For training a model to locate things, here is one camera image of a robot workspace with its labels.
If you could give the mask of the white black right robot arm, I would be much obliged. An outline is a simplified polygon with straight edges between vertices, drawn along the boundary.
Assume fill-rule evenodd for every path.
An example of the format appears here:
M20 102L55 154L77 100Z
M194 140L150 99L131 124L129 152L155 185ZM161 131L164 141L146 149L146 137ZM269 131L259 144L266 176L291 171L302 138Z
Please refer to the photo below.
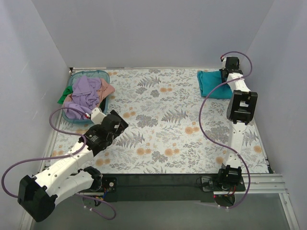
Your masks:
M225 82L232 91L226 111L230 131L229 148L217 178L218 187L226 191L243 184L241 168L243 161L239 155L243 146L244 132L254 117L258 94L246 85L239 67L239 58L223 56L221 62L222 82Z

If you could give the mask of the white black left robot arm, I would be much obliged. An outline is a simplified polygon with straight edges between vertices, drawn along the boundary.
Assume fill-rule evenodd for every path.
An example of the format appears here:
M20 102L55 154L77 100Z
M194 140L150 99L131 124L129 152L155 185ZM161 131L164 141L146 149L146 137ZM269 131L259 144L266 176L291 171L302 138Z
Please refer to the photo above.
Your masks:
M45 220L63 200L89 189L96 192L102 187L102 174L92 166L81 166L109 147L129 126L114 110L105 115L99 108L91 112L90 127L70 149L42 172L20 180L18 203L36 221Z

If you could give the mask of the teal t-shirt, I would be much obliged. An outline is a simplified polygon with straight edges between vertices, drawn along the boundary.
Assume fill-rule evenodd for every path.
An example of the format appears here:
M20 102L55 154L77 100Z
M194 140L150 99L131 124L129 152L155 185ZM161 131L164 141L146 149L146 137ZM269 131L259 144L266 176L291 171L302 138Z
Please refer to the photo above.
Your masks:
M216 86L222 83L220 71L198 71L197 79L202 97L208 96ZM217 88L209 97L214 99L231 99L232 91L229 85L224 84Z

